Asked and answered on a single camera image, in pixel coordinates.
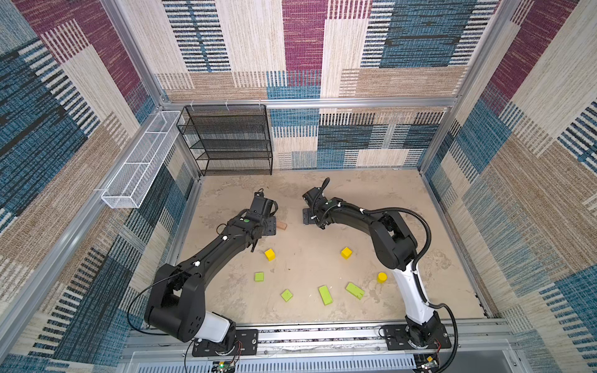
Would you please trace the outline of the yellow cube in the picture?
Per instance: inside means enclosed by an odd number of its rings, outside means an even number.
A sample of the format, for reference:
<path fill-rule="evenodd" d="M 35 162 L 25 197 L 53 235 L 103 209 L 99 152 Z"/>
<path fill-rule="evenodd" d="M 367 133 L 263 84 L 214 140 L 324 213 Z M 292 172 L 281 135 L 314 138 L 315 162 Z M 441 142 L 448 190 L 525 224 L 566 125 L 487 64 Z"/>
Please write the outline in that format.
<path fill-rule="evenodd" d="M 349 258 L 351 257 L 352 253 L 353 253 L 353 251 L 352 251 L 350 248 L 348 248 L 348 247 L 345 247 L 345 248 L 344 248 L 344 249 L 343 249 L 343 250 L 340 252 L 341 256 L 342 256 L 344 259 L 346 259 L 346 260 L 347 260 L 347 259 L 349 259 Z"/>
<path fill-rule="evenodd" d="M 275 252 L 272 249 L 268 249 L 264 252 L 268 261 L 273 261 L 275 259 Z"/>

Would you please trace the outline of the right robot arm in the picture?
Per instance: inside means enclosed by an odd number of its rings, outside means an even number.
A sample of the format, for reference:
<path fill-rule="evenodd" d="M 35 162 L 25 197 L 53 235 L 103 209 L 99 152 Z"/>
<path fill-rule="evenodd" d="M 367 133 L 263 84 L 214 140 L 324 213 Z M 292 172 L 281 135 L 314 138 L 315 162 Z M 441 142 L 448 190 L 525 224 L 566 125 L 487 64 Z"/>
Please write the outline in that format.
<path fill-rule="evenodd" d="M 307 208 L 303 210 L 304 223 L 315 224 L 321 229 L 341 224 L 367 233 L 373 241 L 376 257 L 392 271 L 400 289 L 406 308 L 409 344 L 415 349 L 424 349 L 440 343 L 445 348 L 456 350 L 459 346 L 457 325 L 452 325 L 454 337 L 450 339 L 438 315 L 438 310 L 443 308 L 451 321 L 455 322 L 453 312 L 445 303 L 431 303 L 421 282 L 418 264 L 432 241 L 432 232 L 426 220 L 407 208 L 368 210 L 337 197 L 327 199 L 323 196 L 323 189 L 322 186 L 314 187 L 303 194 L 303 200 L 307 203 Z M 423 226 L 425 243 L 421 250 L 403 214 L 416 218 Z"/>

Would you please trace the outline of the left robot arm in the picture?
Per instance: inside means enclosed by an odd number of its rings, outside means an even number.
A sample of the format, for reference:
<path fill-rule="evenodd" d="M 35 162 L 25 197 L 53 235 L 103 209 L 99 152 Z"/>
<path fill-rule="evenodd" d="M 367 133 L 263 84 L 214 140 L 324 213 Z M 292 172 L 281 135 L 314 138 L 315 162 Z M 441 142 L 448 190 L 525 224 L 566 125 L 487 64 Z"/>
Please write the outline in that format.
<path fill-rule="evenodd" d="M 160 336 L 207 341 L 219 353 L 230 352 L 237 344 L 236 323 L 208 312 L 206 288 L 237 254 L 254 249 L 263 236 L 275 234 L 274 213 L 242 210 L 203 250 L 176 266 L 164 264 L 157 270 L 147 288 L 145 323 L 158 329 Z"/>

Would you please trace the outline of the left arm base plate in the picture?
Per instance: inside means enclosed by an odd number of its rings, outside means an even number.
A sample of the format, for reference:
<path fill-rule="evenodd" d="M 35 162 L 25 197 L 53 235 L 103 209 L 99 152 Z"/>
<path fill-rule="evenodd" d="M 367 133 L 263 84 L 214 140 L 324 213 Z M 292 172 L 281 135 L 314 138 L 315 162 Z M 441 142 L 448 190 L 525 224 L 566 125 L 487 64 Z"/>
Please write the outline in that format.
<path fill-rule="evenodd" d="M 222 342 L 207 339 L 194 342 L 191 354 L 193 357 L 254 356 L 257 354 L 258 337 L 258 329 L 236 329 L 227 333 Z"/>

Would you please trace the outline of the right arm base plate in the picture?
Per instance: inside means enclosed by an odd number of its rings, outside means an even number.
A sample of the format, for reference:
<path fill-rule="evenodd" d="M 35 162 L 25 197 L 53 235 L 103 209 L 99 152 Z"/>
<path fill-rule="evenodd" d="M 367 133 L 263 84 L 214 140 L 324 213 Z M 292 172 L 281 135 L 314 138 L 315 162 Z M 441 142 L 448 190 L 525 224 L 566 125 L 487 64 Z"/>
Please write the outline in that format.
<path fill-rule="evenodd" d="M 379 329 L 389 351 L 451 349 L 452 341 L 445 326 L 440 323 L 429 327 L 409 326 L 406 323 L 390 324 Z"/>

